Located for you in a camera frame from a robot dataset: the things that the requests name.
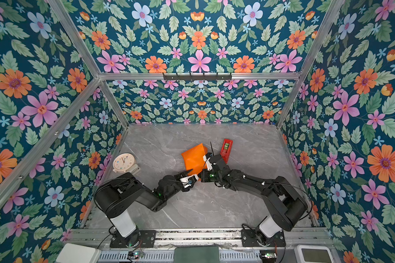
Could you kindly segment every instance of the aluminum frame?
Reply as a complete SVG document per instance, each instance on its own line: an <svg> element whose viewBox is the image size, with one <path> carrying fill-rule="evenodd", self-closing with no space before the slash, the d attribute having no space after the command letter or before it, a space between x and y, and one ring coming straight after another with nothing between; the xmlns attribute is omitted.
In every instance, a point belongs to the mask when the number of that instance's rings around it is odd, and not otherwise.
<svg viewBox="0 0 395 263"><path fill-rule="evenodd" d="M286 116L288 115L300 88L303 86L305 79L310 71L311 66L316 59L317 53L319 53L321 46L323 45L324 40L326 39L327 34L329 33L333 22L335 21L337 15L339 14L339 10L342 7L345 0L332 0L329 8L326 11L326 14L323 18L323 21L320 24L319 32L317 33L316 39L313 41L313 45L310 48L309 53L305 57L303 66L301 67L301 76L298 79L297 83L295 83L291 93L288 96L287 102L285 102L284 107L282 108L282 114L277 123L277 127L280 128Z"/></svg>
<svg viewBox="0 0 395 263"><path fill-rule="evenodd" d="M37 165L38 160L49 150L50 146L57 139L59 132L63 131L66 125L78 113L85 101L94 93L98 84L98 78L92 79L85 89L78 95L66 111L59 116L56 122L48 129L47 133L31 148L27 155L12 170L11 174L0 184L0 209L5 205L9 197L15 193L25 177Z"/></svg>

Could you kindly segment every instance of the orange bag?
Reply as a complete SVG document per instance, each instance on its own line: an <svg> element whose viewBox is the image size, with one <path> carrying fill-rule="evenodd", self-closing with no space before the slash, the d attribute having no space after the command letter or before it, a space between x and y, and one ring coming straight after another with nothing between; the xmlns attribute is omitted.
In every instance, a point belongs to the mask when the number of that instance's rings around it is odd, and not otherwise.
<svg viewBox="0 0 395 263"><path fill-rule="evenodd" d="M189 172L189 175L198 174L204 168L206 168L205 161L203 160L203 156L208 153L208 149L203 146L203 144L199 144L190 150L185 151L182 153L184 159L184 166L186 170L193 169Z"/></svg>

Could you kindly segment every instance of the alarm clock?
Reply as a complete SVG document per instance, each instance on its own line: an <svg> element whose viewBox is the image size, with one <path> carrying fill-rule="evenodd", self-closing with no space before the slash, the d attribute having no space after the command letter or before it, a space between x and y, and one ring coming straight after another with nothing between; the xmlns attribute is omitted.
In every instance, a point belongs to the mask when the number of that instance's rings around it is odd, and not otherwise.
<svg viewBox="0 0 395 263"><path fill-rule="evenodd" d="M131 154L121 154L113 161L113 171L118 173L128 172L136 164L135 157Z"/></svg>

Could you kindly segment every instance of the marble surface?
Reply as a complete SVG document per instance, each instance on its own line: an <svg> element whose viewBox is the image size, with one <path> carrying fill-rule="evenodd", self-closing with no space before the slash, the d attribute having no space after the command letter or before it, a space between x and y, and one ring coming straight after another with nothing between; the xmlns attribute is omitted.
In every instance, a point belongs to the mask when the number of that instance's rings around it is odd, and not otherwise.
<svg viewBox="0 0 395 263"><path fill-rule="evenodd" d="M233 140L228 165L260 178L285 177L300 186L293 167L286 159L277 129L273 125L131 125L121 153L135 156L141 170L135 175L153 189L165 175L185 170L181 153L203 143L216 154L224 139ZM107 179L120 176L112 173ZM197 182L189 192L179 192L158 212L133 203L128 211L140 229L144 228L217 228L258 225L268 215L262 199L246 192ZM105 229L110 221L101 211L90 215L89 228ZM309 218L297 226L310 226Z"/></svg>

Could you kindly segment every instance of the floral wallpaper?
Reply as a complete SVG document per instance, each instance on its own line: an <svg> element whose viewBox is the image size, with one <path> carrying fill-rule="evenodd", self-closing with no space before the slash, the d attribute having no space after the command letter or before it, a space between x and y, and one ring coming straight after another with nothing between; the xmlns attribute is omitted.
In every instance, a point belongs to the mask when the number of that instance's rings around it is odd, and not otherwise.
<svg viewBox="0 0 395 263"><path fill-rule="evenodd" d="M47 3L0 1L0 183L90 79Z"/></svg>
<svg viewBox="0 0 395 263"><path fill-rule="evenodd" d="M345 263L395 262L395 0L353 1L281 127Z"/></svg>
<svg viewBox="0 0 395 263"><path fill-rule="evenodd" d="M103 72L292 72L330 2L81 0L71 17Z"/></svg>
<svg viewBox="0 0 395 263"><path fill-rule="evenodd" d="M121 130L97 89L0 211L0 262L56 260L81 225Z"/></svg>

